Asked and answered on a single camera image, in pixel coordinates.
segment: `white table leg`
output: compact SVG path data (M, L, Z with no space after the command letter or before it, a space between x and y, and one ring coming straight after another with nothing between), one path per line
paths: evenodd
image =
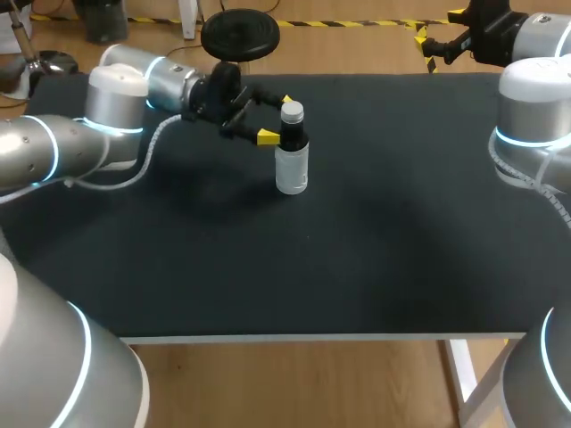
M196 32L196 17L198 16L199 0L178 0L182 32L185 39L193 39Z
M468 341L463 339L449 340L445 341L444 344L454 382L456 404L458 408L461 408L477 386L476 373L474 373L474 366L472 366Z
M502 403L501 373L506 358L516 343L517 341L508 342L482 381L468 394L468 397L464 399L465 402L460 403L459 422L461 428L478 428Z

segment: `wooden floor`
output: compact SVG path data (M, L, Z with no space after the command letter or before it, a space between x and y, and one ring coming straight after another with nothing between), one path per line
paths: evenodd
M227 6L269 9L274 0L227 0ZM59 0L37 0L49 11ZM178 18L177 0L127 1L130 16ZM468 0L282 0L272 13L285 21L443 19ZM513 0L516 10L571 13L565 0ZM217 0L203 0L208 17ZM70 15L68 4L61 10ZM38 49L58 49L93 68L104 47L83 41L79 23L34 25ZM184 42L179 26L133 24L128 44L165 54ZM429 36L450 39L460 28L430 27ZM279 48L253 62L252 74L269 73L426 73L415 46L415 32L404 27L348 29L285 28ZM8 56L0 58L6 62ZM173 59L204 71L216 62L202 49L175 53ZM440 72L494 71L464 55ZM0 106L11 101L0 100ZM4 109L5 117L23 107ZM481 377L502 341L472 341ZM151 428L417 427L457 426L447 387L447 369L436 342L346 342L228 344L137 347L152 387ZM500 418L488 425L502 426Z

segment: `table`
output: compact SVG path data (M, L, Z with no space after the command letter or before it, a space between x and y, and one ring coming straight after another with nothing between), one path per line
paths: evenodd
M271 150L179 123L133 188L3 207L19 261L129 343L521 337L571 296L559 215L488 159L498 76L246 80L304 104L305 193L276 191ZM45 79L28 113L80 116L86 82ZM146 143L165 118L146 113Z

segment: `small plastic bottle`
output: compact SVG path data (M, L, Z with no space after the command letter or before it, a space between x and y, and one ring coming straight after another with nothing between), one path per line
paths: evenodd
M310 140L303 132L303 106L282 105L280 144L276 146L276 187L281 193L298 194L308 183Z

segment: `stool seat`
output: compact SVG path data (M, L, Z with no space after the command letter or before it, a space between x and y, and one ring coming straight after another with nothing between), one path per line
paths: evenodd
M28 4L32 4L33 0L14 0L18 9L22 10ZM12 11L12 5L8 0L0 0L0 13L8 13Z
M221 61L258 60L277 48L279 26L264 12L230 9L204 23L201 42L208 54Z

